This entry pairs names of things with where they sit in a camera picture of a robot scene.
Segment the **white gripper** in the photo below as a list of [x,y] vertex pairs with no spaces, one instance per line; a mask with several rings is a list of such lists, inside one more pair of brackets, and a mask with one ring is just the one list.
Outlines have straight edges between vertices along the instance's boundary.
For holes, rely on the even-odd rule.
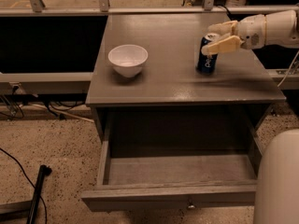
[[207,30],[221,36],[201,48],[204,55],[216,55],[242,49],[260,49],[265,45],[265,15],[249,16],[238,21],[209,25]]

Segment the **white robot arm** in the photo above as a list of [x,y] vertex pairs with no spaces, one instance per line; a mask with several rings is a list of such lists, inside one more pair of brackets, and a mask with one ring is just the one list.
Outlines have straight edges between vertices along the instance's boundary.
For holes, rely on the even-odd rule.
[[[205,55],[279,45],[299,46],[298,12],[286,10],[212,24],[216,40],[200,48]],[[257,179],[253,224],[299,224],[299,130],[278,134],[266,147]]]

